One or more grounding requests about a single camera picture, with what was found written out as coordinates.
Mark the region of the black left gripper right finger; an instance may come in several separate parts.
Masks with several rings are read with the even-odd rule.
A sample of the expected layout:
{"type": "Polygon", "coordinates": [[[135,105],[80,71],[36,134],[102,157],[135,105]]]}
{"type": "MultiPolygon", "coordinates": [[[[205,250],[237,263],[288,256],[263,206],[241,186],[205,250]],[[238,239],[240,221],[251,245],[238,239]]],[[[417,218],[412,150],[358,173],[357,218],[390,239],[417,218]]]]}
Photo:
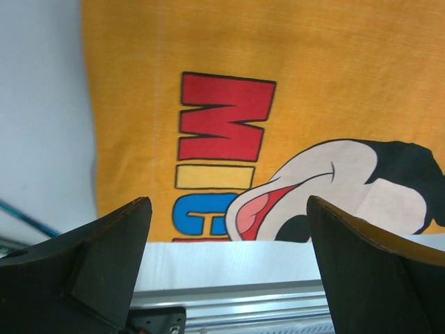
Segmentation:
{"type": "Polygon", "coordinates": [[[318,196],[307,201],[336,333],[443,333],[444,252],[399,237],[318,196]]]}

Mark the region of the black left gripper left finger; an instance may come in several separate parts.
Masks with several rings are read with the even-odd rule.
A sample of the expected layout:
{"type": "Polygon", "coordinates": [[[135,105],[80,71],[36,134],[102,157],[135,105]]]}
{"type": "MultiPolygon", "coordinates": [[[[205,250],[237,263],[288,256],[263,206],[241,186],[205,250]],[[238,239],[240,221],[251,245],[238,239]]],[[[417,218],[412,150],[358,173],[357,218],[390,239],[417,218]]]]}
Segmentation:
{"type": "Polygon", "coordinates": [[[2,333],[118,333],[152,218],[148,197],[1,258],[2,333]]]}

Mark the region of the blue metallic spoon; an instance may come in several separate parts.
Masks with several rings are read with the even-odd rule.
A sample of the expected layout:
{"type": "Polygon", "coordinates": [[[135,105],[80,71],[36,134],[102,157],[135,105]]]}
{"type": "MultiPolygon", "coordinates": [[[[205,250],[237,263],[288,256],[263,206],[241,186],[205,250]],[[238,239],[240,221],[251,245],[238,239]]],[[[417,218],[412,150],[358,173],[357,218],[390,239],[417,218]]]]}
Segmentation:
{"type": "Polygon", "coordinates": [[[48,237],[53,238],[60,235],[60,232],[56,231],[55,229],[49,227],[44,223],[39,222],[38,220],[34,219],[33,217],[19,210],[18,208],[9,205],[4,200],[0,200],[0,207],[1,210],[4,211],[5,213],[31,226],[32,228],[38,230],[39,232],[48,237]]]}

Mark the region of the orange Mickey Mouse placemat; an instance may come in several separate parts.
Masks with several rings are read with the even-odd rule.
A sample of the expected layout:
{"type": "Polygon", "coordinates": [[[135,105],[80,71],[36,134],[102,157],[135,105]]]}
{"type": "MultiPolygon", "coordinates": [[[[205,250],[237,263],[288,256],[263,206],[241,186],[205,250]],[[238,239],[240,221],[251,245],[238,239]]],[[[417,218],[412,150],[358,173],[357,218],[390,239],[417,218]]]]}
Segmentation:
{"type": "Polygon", "coordinates": [[[101,215],[150,241],[309,240],[321,197],[444,231],[443,1],[84,1],[101,215]]]}

